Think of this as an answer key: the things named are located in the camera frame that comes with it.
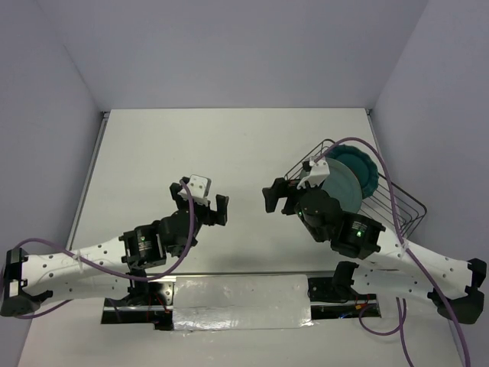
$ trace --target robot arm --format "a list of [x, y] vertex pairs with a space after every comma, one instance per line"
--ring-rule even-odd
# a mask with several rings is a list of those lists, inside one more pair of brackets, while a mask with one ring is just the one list
[[[277, 178], [264, 188], [265, 209], [272, 213], [280, 198], [287, 198], [282, 214], [297, 216], [317, 242], [330, 241], [331, 249], [349, 258], [338, 264], [333, 286], [345, 298], [351, 294], [392, 294], [433, 304], [448, 312], [431, 283], [405, 253], [395, 232], [356, 213], [344, 212], [337, 199], [321, 189], [329, 170], [325, 160], [304, 162], [309, 174], [300, 180]], [[409, 249], [428, 269], [449, 299], [460, 323], [474, 323], [484, 307], [478, 288], [486, 276], [486, 263], [460, 261], [408, 242]]]
[[[211, 180], [196, 175], [184, 177], [194, 206], [192, 246], [202, 225], [225, 226], [228, 197], [217, 195], [217, 210], [207, 200]], [[178, 183], [170, 186], [177, 211], [171, 216], [136, 227], [98, 245], [77, 250], [73, 258], [63, 254], [29, 255], [22, 248], [7, 253], [4, 273], [2, 316], [20, 316], [39, 309], [41, 304], [89, 297], [126, 297], [131, 303], [148, 293], [147, 282], [130, 281], [107, 275], [80, 261], [95, 262], [108, 270], [146, 277], [145, 270], [167, 262], [167, 253], [180, 257], [189, 235], [189, 202]]]

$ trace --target dish rack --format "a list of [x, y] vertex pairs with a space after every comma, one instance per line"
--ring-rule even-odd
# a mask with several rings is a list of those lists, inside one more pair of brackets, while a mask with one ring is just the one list
[[[306, 161], [311, 156], [320, 155], [325, 149], [330, 147], [335, 142], [332, 139], [325, 139], [315, 146], [309, 153], [297, 162], [283, 178], [286, 180], [295, 180], [299, 178], [300, 172], [303, 169], [303, 161]], [[392, 183], [394, 188], [394, 197], [396, 199], [395, 209], [399, 214], [399, 221], [402, 234], [408, 238], [413, 234], [414, 230], [421, 223], [427, 213], [426, 206], [418, 199], [407, 193], [401, 187]], [[385, 176], [379, 173], [379, 186], [374, 192], [374, 195], [363, 199], [361, 208], [358, 211], [364, 216], [368, 216], [384, 225], [388, 224], [393, 228], [392, 209], [390, 204], [389, 189]]]

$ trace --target teal plate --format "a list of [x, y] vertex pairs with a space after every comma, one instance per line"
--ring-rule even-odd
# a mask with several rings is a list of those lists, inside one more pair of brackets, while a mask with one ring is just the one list
[[322, 189], [330, 197], [339, 201], [345, 212], [358, 213], [361, 207], [362, 191], [357, 177], [342, 162], [326, 158], [329, 165], [329, 176], [322, 184]]
[[379, 186], [379, 171], [368, 154], [351, 145], [339, 145], [329, 152], [328, 158], [342, 162], [355, 174], [364, 198], [374, 195]]

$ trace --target black joint actuator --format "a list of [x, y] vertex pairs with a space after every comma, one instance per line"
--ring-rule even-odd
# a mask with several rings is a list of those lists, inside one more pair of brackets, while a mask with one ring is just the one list
[[343, 211], [339, 201], [319, 188], [306, 191], [294, 211], [316, 242], [330, 240], [341, 228]]
[[[180, 257], [185, 249], [185, 244], [189, 236], [190, 214], [189, 210], [177, 210], [171, 216], [167, 216], [160, 221], [158, 235], [163, 251], [172, 256]], [[192, 246], [197, 244], [196, 236], [202, 224], [194, 216], [194, 230], [192, 234]]]
[[167, 263], [167, 254], [160, 251], [158, 244], [158, 224], [156, 221], [139, 226], [119, 237], [119, 240], [124, 241], [126, 252], [122, 262], [126, 262], [130, 269], [143, 270]]
[[377, 241], [383, 231], [385, 227], [381, 223], [361, 214], [345, 212], [342, 227], [331, 240], [331, 250], [364, 260], [381, 250]]

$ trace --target gray wall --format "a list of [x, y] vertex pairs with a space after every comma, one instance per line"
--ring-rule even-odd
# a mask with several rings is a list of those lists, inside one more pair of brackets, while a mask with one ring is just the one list
[[427, 0], [38, 0], [103, 109], [372, 107]]
[[[2, 265], [29, 236], [66, 241], [100, 116], [38, 5], [1, 0], [0, 8]], [[0, 317], [2, 366], [17, 365], [28, 325]]]
[[[488, 106], [489, 2], [430, 0], [374, 128], [395, 178], [429, 207], [416, 240], [456, 258], [489, 261]], [[488, 327], [487, 311], [464, 327], [474, 366], [487, 365]]]

